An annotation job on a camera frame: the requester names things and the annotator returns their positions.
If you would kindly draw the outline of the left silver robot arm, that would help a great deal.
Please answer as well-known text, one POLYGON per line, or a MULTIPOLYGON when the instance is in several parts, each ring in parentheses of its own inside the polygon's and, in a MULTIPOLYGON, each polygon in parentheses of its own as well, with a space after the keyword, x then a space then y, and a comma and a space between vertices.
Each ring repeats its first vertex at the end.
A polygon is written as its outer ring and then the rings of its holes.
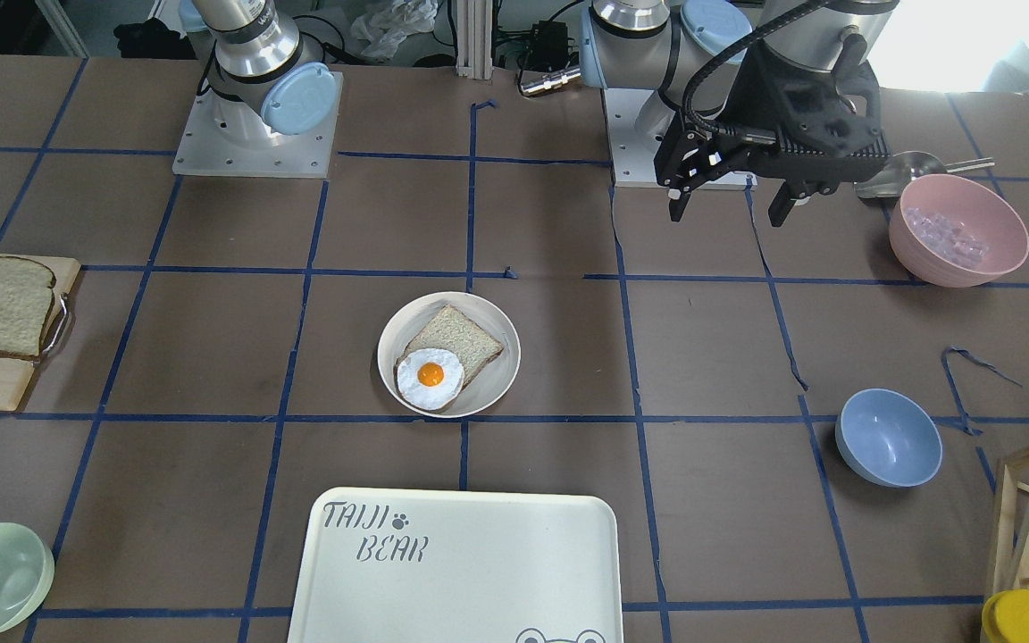
POLYGON ((733 172, 779 180, 769 222, 870 180, 889 160, 868 56, 894 1, 591 1, 582 82, 654 91, 671 113, 653 159, 678 222, 690 195, 733 172))

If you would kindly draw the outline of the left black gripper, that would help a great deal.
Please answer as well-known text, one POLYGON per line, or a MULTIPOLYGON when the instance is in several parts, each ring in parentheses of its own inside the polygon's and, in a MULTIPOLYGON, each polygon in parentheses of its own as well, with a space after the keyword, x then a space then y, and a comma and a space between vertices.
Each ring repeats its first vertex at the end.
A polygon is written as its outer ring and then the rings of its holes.
POLYGON ((765 41, 744 55, 710 138, 674 119, 655 154, 655 179, 669 187, 670 220, 682 222, 693 188, 730 171, 785 180, 769 204, 769 224, 783 227, 808 191, 870 180, 891 150, 881 123, 881 93, 862 36, 833 39, 833 68, 811 71, 765 41))

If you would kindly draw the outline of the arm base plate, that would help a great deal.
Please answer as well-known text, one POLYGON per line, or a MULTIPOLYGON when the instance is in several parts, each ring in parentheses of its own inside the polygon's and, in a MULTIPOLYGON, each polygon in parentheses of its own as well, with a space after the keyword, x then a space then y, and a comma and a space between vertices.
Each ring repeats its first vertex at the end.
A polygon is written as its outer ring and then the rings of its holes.
POLYGON ((608 88, 603 99, 614 183, 619 188, 660 188, 654 157, 673 110, 652 90, 608 88))
POLYGON ((332 73, 338 90, 319 126, 283 135, 261 121, 245 103, 208 91, 196 97, 172 163, 177 175, 205 178, 291 178, 325 180, 330 175, 344 76, 332 73))

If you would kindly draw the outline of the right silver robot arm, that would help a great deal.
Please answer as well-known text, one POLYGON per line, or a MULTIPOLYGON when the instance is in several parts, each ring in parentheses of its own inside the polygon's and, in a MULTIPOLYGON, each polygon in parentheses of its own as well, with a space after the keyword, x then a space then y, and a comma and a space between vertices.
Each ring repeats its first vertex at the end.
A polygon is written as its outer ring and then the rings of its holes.
POLYGON ((328 160, 309 130, 338 94, 320 47, 270 1, 200 1, 209 62, 81 60, 0 53, 0 253, 60 255, 90 265, 305 267, 320 228, 322 180, 199 178, 184 126, 191 105, 223 139, 260 128, 270 170, 289 149, 328 160))

